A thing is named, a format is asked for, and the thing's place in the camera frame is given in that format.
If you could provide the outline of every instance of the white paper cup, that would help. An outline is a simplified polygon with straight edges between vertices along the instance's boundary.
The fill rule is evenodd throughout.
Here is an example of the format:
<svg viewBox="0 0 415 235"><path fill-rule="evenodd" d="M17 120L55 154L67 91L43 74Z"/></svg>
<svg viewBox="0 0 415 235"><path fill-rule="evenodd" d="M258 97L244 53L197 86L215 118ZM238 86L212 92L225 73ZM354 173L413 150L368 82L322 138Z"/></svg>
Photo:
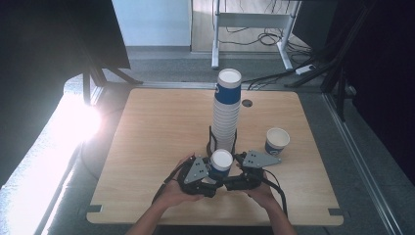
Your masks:
<svg viewBox="0 0 415 235"><path fill-rule="evenodd" d="M212 132L215 137L224 139L224 138L230 138L235 135L236 128L229 128L226 130L218 129L217 127L212 129Z"/></svg>
<svg viewBox="0 0 415 235"><path fill-rule="evenodd" d="M238 118L238 115L239 115L239 110L235 110L232 112L213 110L214 117L224 119L224 120Z"/></svg>
<svg viewBox="0 0 415 235"><path fill-rule="evenodd" d="M216 125L217 127L230 128L230 127L235 127L237 123L238 123L237 117L233 119L213 117L213 124Z"/></svg>
<svg viewBox="0 0 415 235"><path fill-rule="evenodd" d="M237 70L225 69L219 73L214 99L225 105L240 102L241 74Z"/></svg>
<svg viewBox="0 0 415 235"><path fill-rule="evenodd" d="M228 152L232 152L233 143L235 140L235 131L236 128L230 130L229 132L220 132L215 129L214 126L211 127L211 132L216 139L216 149L224 149ZM213 137L210 137L210 150L214 152L214 140Z"/></svg>
<svg viewBox="0 0 415 235"><path fill-rule="evenodd" d="M221 136L229 136L229 135L234 135L235 134L235 130L236 130L236 125L232 125L232 126L221 126L218 124L213 124L212 126L212 132L216 135L221 135Z"/></svg>
<svg viewBox="0 0 415 235"><path fill-rule="evenodd" d="M232 162L233 157L228 151L223 149L214 151L208 163L208 177L212 180L217 180L228 176Z"/></svg>
<svg viewBox="0 0 415 235"><path fill-rule="evenodd" d="M265 151L277 156L290 143L290 135L281 128L271 128L266 132Z"/></svg>
<svg viewBox="0 0 415 235"><path fill-rule="evenodd" d="M237 115L240 109L241 109L241 106L239 105L235 109L228 109L228 110L220 109L219 107L216 106L216 104L213 105L213 111L221 115Z"/></svg>
<svg viewBox="0 0 415 235"><path fill-rule="evenodd" d="M239 109L239 107L241 106L241 99L238 102L231 105L222 104L218 100L214 99L213 105L216 109L219 109L221 111L233 111Z"/></svg>

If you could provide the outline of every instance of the wooden table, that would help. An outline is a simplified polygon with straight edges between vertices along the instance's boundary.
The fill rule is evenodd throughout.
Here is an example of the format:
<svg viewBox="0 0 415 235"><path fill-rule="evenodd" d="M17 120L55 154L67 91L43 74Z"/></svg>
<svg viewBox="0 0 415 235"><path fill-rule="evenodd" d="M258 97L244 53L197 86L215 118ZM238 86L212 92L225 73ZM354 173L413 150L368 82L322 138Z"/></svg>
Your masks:
<svg viewBox="0 0 415 235"><path fill-rule="evenodd" d="M161 183L178 161L189 153L206 156L208 127L212 122L213 90L134 89L115 133L89 212L93 223L133 223L151 204ZM268 166L287 197L288 214L295 225L340 225L341 215L330 215L339 204L320 154L293 92L242 91L236 153L264 153L267 129L278 126L291 135L280 155L282 162ZM230 175L241 171L233 166ZM275 198L281 203L277 192ZM265 210L242 192L224 187L214 198L169 209L160 224L268 225Z"/></svg>

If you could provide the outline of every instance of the metal rail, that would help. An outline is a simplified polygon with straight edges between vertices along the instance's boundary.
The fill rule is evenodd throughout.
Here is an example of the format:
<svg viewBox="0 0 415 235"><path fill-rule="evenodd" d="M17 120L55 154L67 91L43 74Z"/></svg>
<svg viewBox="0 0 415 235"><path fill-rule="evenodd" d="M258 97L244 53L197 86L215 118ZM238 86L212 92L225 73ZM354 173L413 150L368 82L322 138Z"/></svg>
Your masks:
<svg viewBox="0 0 415 235"><path fill-rule="evenodd" d="M332 96L327 93L322 93L322 95L327 107L329 108L332 118L337 128L339 129L342 138L346 143L347 149L350 152L354 165L356 166L357 171L359 172L360 177L370 195L370 198L372 199L373 204L375 205L375 208L378 211L382 222L388 230L388 233L403 234L400 230L399 225L397 224L391 207L385 199L376 179L370 172L369 167L364 161L362 154L360 153L356 143L354 142L353 136L350 134L350 131L347 128L347 125L337 115L335 102L333 101Z"/></svg>

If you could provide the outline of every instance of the wall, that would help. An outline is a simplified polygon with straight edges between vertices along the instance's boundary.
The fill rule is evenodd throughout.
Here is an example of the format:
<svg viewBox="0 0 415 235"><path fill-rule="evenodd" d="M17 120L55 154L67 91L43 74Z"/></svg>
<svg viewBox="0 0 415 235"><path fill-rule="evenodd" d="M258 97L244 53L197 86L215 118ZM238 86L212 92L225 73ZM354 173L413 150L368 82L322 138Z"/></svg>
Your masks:
<svg viewBox="0 0 415 235"><path fill-rule="evenodd" d="M190 46L191 0L113 0L125 46Z"/></svg>

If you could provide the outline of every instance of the stack of cups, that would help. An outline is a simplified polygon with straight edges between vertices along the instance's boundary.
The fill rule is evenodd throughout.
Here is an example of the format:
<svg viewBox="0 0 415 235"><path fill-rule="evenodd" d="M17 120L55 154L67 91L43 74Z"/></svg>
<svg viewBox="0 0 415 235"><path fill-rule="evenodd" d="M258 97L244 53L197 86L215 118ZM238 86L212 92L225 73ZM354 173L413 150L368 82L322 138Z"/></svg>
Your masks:
<svg viewBox="0 0 415 235"><path fill-rule="evenodd" d="M241 74L237 70L226 69L219 73L213 103L213 124L211 132L216 138L216 149L232 153L236 125L241 104ZM210 149L214 140L210 139Z"/></svg>

